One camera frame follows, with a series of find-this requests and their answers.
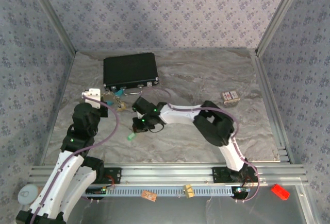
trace blue floral wall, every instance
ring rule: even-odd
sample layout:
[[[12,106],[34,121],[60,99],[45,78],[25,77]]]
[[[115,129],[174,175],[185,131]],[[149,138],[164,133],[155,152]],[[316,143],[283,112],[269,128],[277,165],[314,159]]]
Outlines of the blue floral wall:
[[[296,162],[330,223],[330,0],[295,0],[262,59]]]
[[[50,0],[77,50],[256,48],[281,0]]]
[[[0,0],[0,223],[40,162],[71,57],[37,0]]]

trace gray marble tabletop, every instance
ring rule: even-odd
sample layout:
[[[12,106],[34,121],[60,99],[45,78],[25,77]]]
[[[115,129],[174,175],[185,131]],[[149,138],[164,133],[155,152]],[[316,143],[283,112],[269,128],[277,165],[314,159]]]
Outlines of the gray marble tabletop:
[[[55,163],[59,148],[72,123],[74,107],[81,101],[81,92],[88,88],[103,91],[103,59],[150,51],[118,51],[76,54],[55,128],[48,146],[45,163]],[[250,161],[279,160],[259,85],[252,66],[251,50],[158,50],[156,55],[160,85],[143,97],[153,103],[198,105],[211,100],[240,120],[237,141]],[[170,92],[171,97],[162,89]],[[223,106],[221,92],[236,90],[241,100],[235,107]],[[194,126],[168,124],[160,133],[139,133],[132,141],[132,118],[129,108],[137,95],[124,96],[128,106],[119,111],[117,133],[104,145],[92,149],[89,156],[105,163],[125,162],[224,162],[219,149],[209,144]],[[95,142],[112,131],[114,115],[102,118]]]

